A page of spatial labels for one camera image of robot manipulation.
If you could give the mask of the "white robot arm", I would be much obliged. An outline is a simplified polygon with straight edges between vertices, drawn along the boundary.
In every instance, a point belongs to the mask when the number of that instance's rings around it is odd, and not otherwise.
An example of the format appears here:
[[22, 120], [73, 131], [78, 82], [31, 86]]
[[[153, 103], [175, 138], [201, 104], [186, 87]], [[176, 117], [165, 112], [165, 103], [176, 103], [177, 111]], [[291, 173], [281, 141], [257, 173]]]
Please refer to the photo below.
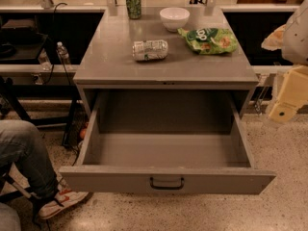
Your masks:
[[274, 30], [261, 44], [294, 66], [283, 74], [281, 88], [269, 111], [269, 119], [287, 122], [308, 102], [308, 0], [304, 0], [288, 21]]

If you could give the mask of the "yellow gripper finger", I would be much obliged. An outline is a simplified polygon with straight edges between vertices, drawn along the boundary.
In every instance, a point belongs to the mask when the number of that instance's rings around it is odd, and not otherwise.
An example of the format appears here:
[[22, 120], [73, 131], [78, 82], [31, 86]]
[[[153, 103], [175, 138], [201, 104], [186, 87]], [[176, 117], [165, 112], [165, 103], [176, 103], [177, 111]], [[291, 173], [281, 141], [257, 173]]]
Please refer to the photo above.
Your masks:
[[278, 123], [284, 123], [291, 120], [297, 112], [297, 107], [288, 103], [275, 102], [269, 112], [269, 118]]

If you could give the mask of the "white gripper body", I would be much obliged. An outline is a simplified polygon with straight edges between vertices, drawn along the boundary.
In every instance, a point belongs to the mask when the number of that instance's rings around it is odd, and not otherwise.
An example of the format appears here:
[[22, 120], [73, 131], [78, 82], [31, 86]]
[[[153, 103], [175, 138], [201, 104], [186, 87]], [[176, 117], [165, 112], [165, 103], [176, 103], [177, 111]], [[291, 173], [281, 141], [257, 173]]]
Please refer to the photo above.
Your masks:
[[308, 102], [308, 67], [294, 65], [283, 75], [275, 105], [278, 110], [297, 111]]

